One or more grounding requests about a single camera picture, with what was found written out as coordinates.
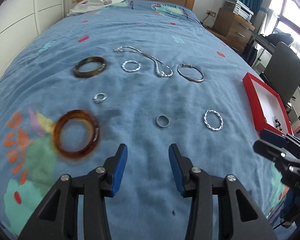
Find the wall socket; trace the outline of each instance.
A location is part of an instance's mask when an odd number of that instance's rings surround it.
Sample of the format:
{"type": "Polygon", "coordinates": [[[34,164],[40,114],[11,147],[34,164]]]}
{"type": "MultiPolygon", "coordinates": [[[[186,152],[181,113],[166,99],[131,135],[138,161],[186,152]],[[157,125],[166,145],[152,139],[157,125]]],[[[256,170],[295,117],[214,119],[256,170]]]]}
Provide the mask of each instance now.
{"type": "Polygon", "coordinates": [[[209,11],[209,10],[207,10],[207,14],[208,14],[208,13],[210,13],[210,15],[211,15],[212,17],[215,17],[215,16],[216,16],[216,14],[217,14],[217,13],[215,13],[215,12],[213,12],[213,11],[209,11]]]}

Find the printer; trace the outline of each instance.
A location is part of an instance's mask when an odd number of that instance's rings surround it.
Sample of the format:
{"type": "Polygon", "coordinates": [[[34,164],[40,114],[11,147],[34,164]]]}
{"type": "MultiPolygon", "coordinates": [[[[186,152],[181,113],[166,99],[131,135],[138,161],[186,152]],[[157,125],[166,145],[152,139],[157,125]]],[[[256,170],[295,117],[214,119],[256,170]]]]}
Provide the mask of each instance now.
{"type": "Polygon", "coordinates": [[[253,12],[239,0],[225,0],[223,8],[227,11],[240,15],[243,19],[250,22],[253,12]]]}

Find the amber bangle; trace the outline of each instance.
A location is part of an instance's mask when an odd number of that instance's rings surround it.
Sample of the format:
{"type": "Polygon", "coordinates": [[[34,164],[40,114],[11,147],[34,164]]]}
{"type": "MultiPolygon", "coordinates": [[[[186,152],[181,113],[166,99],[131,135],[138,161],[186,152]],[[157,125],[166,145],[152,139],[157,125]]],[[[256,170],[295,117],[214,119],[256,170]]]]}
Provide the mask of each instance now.
{"type": "Polygon", "coordinates": [[[83,110],[72,110],[68,113],[64,114],[62,117],[59,118],[57,121],[54,129],[53,129],[53,142],[59,153],[66,157],[71,159],[78,159],[81,158],[88,153],[90,153],[96,146],[98,142],[99,137],[99,125],[97,120],[91,115],[88,114],[86,111],[83,110]],[[77,151],[77,152],[68,152],[64,150],[61,146],[60,142],[60,135],[63,126],[71,119],[74,118],[81,118],[86,121],[91,127],[92,127],[92,136],[90,142],[84,147],[83,149],[77,151]]]}
{"type": "Polygon", "coordinates": [[[104,71],[106,68],[106,60],[102,57],[88,57],[85,58],[81,61],[79,61],[73,68],[73,73],[76,77],[80,77],[80,78],[89,78],[89,77],[93,77],[96,75],[99,75],[102,71],[104,71]],[[100,68],[97,68],[95,70],[92,71],[88,71],[88,72],[80,72],[79,68],[81,68],[83,65],[90,63],[90,62],[100,62],[102,63],[100,68]]]}

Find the bedspread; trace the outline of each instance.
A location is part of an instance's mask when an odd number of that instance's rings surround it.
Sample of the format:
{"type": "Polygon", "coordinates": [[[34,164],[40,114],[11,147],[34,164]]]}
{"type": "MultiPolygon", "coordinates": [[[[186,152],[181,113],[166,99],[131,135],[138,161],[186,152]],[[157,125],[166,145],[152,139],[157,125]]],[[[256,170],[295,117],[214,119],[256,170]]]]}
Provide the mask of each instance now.
{"type": "MultiPolygon", "coordinates": [[[[271,162],[252,150],[258,134],[242,84],[247,72],[256,75],[181,6],[127,0],[56,23],[16,57],[0,80],[0,226],[16,239],[62,174],[87,174],[113,156],[120,143],[128,146],[128,160],[120,190],[106,199],[113,239],[184,239],[191,200],[176,189],[168,158],[171,143],[210,175],[234,174],[264,214],[271,214],[286,189],[271,162]],[[173,76],[158,77],[154,62],[142,55],[114,52],[120,46],[158,58],[173,76]],[[92,56],[103,57],[106,69],[88,79],[76,78],[72,68],[92,56]],[[123,71],[127,60],[140,62],[141,69],[123,71]],[[176,70],[180,64],[201,69],[204,82],[181,77],[176,70]],[[97,93],[107,99],[94,103],[97,93]],[[97,148],[75,161],[59,156],[51,139],[58,118],[74,109],[93,114],[100,125],[97,148]],[[221,131],[205,126],[207,109],[223,117],[221,131]],[[160,114],[170,118],[168,127],[156,125],[160,114]]],[[[208,122],[219,126],[213,114],[208,122]]],[[[64,140],[75,149],[85,136],[85,129],[74,123],[64,140]]],[[[216,239],[215,198],[213,203],[216,239]]],[[[82,209],[79,229],[82,239],[82,209]]]]}

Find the metal bolt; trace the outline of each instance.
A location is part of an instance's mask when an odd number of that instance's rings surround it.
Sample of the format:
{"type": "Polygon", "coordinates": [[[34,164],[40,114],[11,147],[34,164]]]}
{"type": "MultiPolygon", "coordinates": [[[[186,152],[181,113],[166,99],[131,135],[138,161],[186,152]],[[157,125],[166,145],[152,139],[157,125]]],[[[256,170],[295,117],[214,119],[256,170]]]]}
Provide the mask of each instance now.
{"type": "Polygon", "coordinates": [[[98,168],[96,168],[96,172],[97,173],[105,173],[106,169],[104,167],[98,167],[98,168]]]}
{"type": "Polygon", "coordinates": [[[200,173],[200,172],[201,172],[201,169],[200,169],[199,167],[192,167],[192,168],[191,168],[191,171],[192,171],[193,173],[200,173]]]}
{"type": "Polygon", "coordinates": [[[236,181],[236,179],[237,178],[234,175],[232,175],[232,174],[230,174],[230,175],[227,176],[227,180],[229,180],[231,182],[236,181]]]}
{"type": "Polygon", "coordinates": [[[67,180],[69,180],[69,175],[68,175],[68,174],[64,174],[64,175],[61,176],[60,179],[61,179],[62,181],[67,181],[67,180]]]}

